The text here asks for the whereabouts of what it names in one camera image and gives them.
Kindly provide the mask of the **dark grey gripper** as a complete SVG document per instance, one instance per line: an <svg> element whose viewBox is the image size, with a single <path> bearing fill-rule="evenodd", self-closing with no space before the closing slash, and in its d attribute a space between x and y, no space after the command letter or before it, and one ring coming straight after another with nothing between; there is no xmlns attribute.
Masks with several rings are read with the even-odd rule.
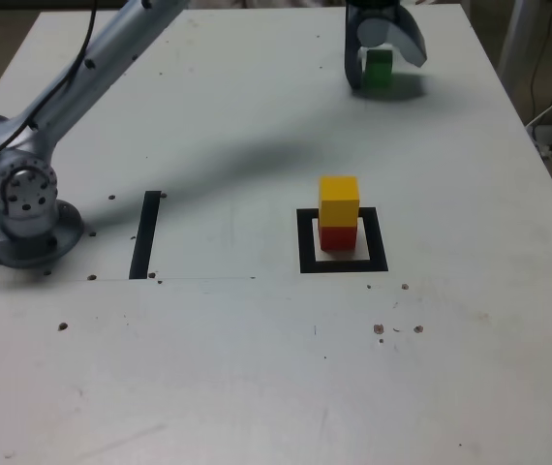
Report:
<svg viewBox="0 0 552 465"><path fill-rule="evenodd" d="M362 47L395 47L411 65L427 61L424 38L399 0L346 0L344 68L352 90L362 86Z"/></svg>

